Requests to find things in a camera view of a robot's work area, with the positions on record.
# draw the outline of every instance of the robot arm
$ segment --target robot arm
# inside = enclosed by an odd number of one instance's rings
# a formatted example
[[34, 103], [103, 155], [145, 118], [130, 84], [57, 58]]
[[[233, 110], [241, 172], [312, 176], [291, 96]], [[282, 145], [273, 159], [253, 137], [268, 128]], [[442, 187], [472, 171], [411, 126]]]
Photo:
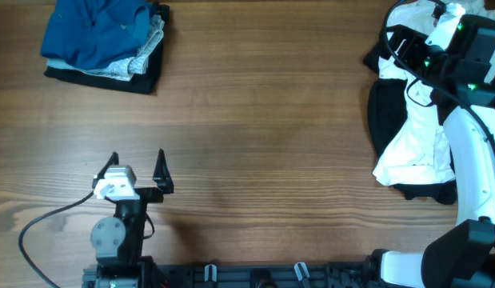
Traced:
[[[495, 135], [495, 109], [473, 106], [472, 109], [480, 115], [484, 123]], [[459, 266], [449, 266], [452, 262], [459, 262], [465, 252], [471, 251], [471, 244], [477, 244], [480, 257], [477, 259], [469, 258], [469, 262], [484, 262], [485, 257], [495, 244], [495, 157], [490, 149], [486, 136], [477, 122], [465, 110], [460, 107], [453, 110], [444, 123], [445, 133], [449, 140], [457, 175], [457, 192], [458, 192], [458, 216], [457, 230], [440, 238], [432, 243], [427, 250], [434, 251], [435, 254], [441, 254], [445, 251], [445, 246], [457, 253], [452, 255], [437, 256], [437, 258], [424, 259], [424, 253], [400, 253], [388, 251], [382, 255], [381, 259], [381, 279], [385, 282], [408, 287], [425, 287], [424, 279], [428, 277], [429, 281], [438, 283], [437, 275], [431, 275], [428, 270], [437, 271], [436, 266], [459, 270]], [[483, 218], [486, 223], [480, 223], [478, 220]], [[478, 232], [480, 239], [468, 239], [463, 236], [463, 231], [475, 230]], [[491, 277], [483, 278], [480, 276], [478, 281], [485, 284], [492, 284]]]
[[98, 221], [91, 232], [96, 250], [97, 269], [87, 270], [84, 282], [92, 278], [96, 287], [161, 286], [164, 276], [150, 256], [142, 257], [148, 203], [163, 202], [164, 194], [174, 192], [174, 184], [162, 149], [158, 152], [153, 180], [156, 187], [135, 188], [137, 178], [130, 166], [119, 166], [113, 153], [93, 182], [98, 199], [115, 204], [113, 217]]

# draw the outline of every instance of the cable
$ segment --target cable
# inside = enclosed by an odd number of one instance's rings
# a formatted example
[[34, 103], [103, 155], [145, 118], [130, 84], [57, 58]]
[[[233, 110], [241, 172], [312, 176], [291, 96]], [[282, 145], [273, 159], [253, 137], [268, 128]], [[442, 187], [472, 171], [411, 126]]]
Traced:
[[434, 3], [438, 4], [439, 6], [443, 6], [444, 8], [446, 8], [446, 3], [444, 3], [441, 0], [429, 0], [429, 1], [434, 2]]
[[149, 239], [149, 238], [153, 237], [153, 235], [154, 235], [154, 224], [153, 224], [153, 221], [151, 220], [150, 216], [147, 213], [146, 213], [146, 220], [150, 223], [152, 232], [150, 235], [144, 236], [144, 240]]
[[446, 96], [456, 104], [458, 104], [462, 109], [466, 110], [473, 118], [474, 120], [480, 125], [480, 128], [484, 131], [485, 136], [487, 137], [487, 140], [489, 141], [489, 144], [492, 148], [494, 158], [495, 158], [495, 141], [494, 141], [494, 135], [492, 135], [489, 131], [489, 128], [484, 124], [484, 122], [480, 119], [480, 117], [471, 109], [470, 105], [468, 103], [462, 102], [459, 98], [455, 97], [453, 94], [448, 92], [446, 89], [443, 87], [436, 85], [432, 81], [425, 79], [421, 75], [419, 75], [416, 71], [412, 70], [405, 62], [403, 62], [400, 57], [391, 49], [391, 45], [389, 44], [389, 39], [388, 39], [388, 34], [387, 34], [387, 25], [388, 25], [388, 20], [389, 16], [391, 13], [401, 4], [406, 2], [407, 0], [398, 0], [396, 4], [394, 4], [391, 9], [389, 9], [388, 14], [385, 16], [384, 19], [384, 24], [382, 25], [382, 41], [384, 42], [385, 47], [389, 50], [395, 61], [397, 61], [400, 66], [407, 70], [409, 73], [411, 73], [414, 77], [418, 78], [421, 80], [421, 82], [427, 86], [430, 86], [434, 88], [436, 91], [441, 93], [442, 95]]
[[41, 220], [43, 220], [45, 218], [48, 218], [49, 216], [55, 215], [55, 214], [57, 214], [59, 212], [62, 212], [62, 211], [71, 209], [71, 208], [73, 208], [75, 206], [78, 206], [78, 205], [82, 204], [83, 202], [87, 201], [87, 199], [91, 198], [93, 195], [94, 195], [94, 193], [91, 192], [87, 196], [85, 196], [81, 200], [76, 201], [73, 204], [70, 204], [68, 206], [64, 206], [62, 208], [59, 208], [57, 210], [53, 210], [51, 212], [48, 212], [46, 214], [43, 214], [43, 215], [37, 217], [36, 219], [30, 221], [30, 223], [27, 224], [25, 227], [23, 227], [22, 232], [20, 232], [20, 236], [18, 237], [18, 246], [20, 248], [20, 252], [22, 252], [22, 255], [23, 255], [24, 259], [29, 263], [30, 267], [32, 267], [32, 269], [34, 271], [36, 271], [36, 273], [38, 273], [39, 277], [41, 277], [43, 280], [45, 280], [46, 283], [48, 283], [48, 285], [50, 285], [50, 286], [52, 286], [54, 288], [59, 288], [59, 286], [57, 286], [57, 284], [55, 284], [43, 272], [41, 272], [41, 270], [34, 264], [34, 262], [32, 261], [32, 259], [30, 259], [28, 253], [25, 251], [25, 247], [23, 247], [23, 237], [25, 236], [26, 231], [29, 228], [31, 228], [35, 223], [40, 222]]
[[409, 95], [409, 90], [410, 90], [410, 88], [411, 88], [412, 86], [414, 86], [414, 85], [415, 85], [418, 81], [420, 81], [420, 79], [418, 79], [418, 78], [414, 79], [414, 81], [412, 81], [412, 82], [410, 83], [410, 85], [407, 87], [407, 92], [406, 92], [406, 93], [407, 93], [407, 97], [408, 97], [408, 98], [409, 98], [412, 102], [416, 103], [417, 105], [419, 105], [419, 106], [421, 106], [421, 107], [425, 107], [425, 108], [431, 107], [431, 106], [433, 105], [433, 101], [430, 101], [430, 103], [429, 103], [429, 104], [427, 104], [427, 105], [423, 105], [423, 104], [419, 103], [418, 101], [414, 100], [412, 97], [410, 97], [410, 95]]
[[105, 196], [105, 200], [108, 201], [108, 202], [110, 202], [110, 203], [112, 203], [112, 204], [116, 204], [117, 203], [114, 200], [112, 200], [112, 199], [110, 199], [110, 198], [108, 198], [106, 196]]

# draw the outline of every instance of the black garment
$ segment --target black garment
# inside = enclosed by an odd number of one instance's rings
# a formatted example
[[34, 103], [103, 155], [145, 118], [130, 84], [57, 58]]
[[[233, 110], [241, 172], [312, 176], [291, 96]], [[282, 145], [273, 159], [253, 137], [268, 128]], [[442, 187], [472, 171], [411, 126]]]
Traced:
[[[154, 4], [156, 14], [160, 14], [162, 20], [165, 22], [164, 29], [168, 24], [170, 8], [167, 5]], [[150, 94], [162, 72], [162, 55], [163, 55], [163, 42], [165, 37], [158, 43], [158, 45], [148, 58], [148, 68], [145, 74], [134, 74], [130, 81], [120, 81], [107, 77], [91, 76], [84, 74], [76, 70], [61, 70], [52, 67], [47, 67], [45, 76], [50, 78], [56, 78], [64, 82], [70, 82], [75, 84], [81, 84], [86, 86], [92, 86], [97, 88], [104, 88], [110, 90], [119, 90], [132, 93]]]
[[[404, 95], [406, 85], [407, 81], [399, 79], [379, 79], [369, 93], [368, 128], [378, 157], [381, 157], [407, 119]], [[393, 187], [400, 190], [407, 200], [431, 197], [446, 205], [452, 205], [457, 200], [455, 181], [429, 185], [397, 184]]]
[[378, 58], [382, 55], [384, 51], [384, 44], [382, 41], [377, 42], [375, 46], [368, 52], [365, 58], [362, 60], [363, 64], [368, 66], [373, 72], [379, 73], [378, 69]]

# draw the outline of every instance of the white garment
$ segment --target white garment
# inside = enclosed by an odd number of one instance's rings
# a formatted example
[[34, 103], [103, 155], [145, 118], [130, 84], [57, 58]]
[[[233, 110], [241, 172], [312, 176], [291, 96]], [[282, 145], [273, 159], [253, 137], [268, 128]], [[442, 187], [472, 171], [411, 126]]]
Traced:
[[[441, 16], [434, 28], [434, 19], [430, 17], [435, 4], [420, 0], [408, 5], [399, 6], [389, 16], [388, 26], [401, 24], [430, 35], [427, 44], [439, 45], [445, 49], [463, 14], [478, 14], [495, 20], [495, 11], [486, 11], [483, 0], [458, 0], [456, 4], [448, 4], [447, 11]], [[492, 81], [495, 76], [495, 53], [491, 58], [490, 72], [485, 78]], [[394, 65], [394, 58], [379, 58], [379, 77], [407, 80], [407, 86], [415, 79], [409, 72]], [[407, 120], [385, 148], [373, 175], [385, 186], [402, 184], [434, 184], [455, 179], [451, 170], [449, 143], [442, 126], [437, 119], [437, 107], [422, 107], [410, 101], [426, 105], [430, 103], [432, 88], [417, 82], [405, 94]]]
[[137, 56], [117, 60], [110, 63], [106, 68], [82, 70], [67, 64], [62, 59], [48, 59], [47, 65], [52, 68], [77, 70], [92, 76], [107, 77], [121, 81], [130, 81], [134, 74], [145, 74], [148, 67], [148, 60], [154, 48], [164, 37], [164, 22], [160, 15], [154, 15], [150, 19], [150, 28], [146, 44], [139, 48]]

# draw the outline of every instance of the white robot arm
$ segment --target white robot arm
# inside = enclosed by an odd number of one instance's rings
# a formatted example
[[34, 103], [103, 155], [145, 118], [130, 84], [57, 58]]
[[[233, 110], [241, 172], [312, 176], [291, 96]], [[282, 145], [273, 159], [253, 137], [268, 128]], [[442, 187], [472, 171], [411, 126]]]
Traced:
[[[495, 109], [472, 106], [494, 135]], [[457, 107], [445, 120], [445, 133], [457, 175], [457, 225], [467, 219], [490, 218], [495, 225], [495, 157], [480, 125]], [[381, 278], [408, 287], [425, 287], [421, 278], [423, 253], [389, 251], [382, 255]]]

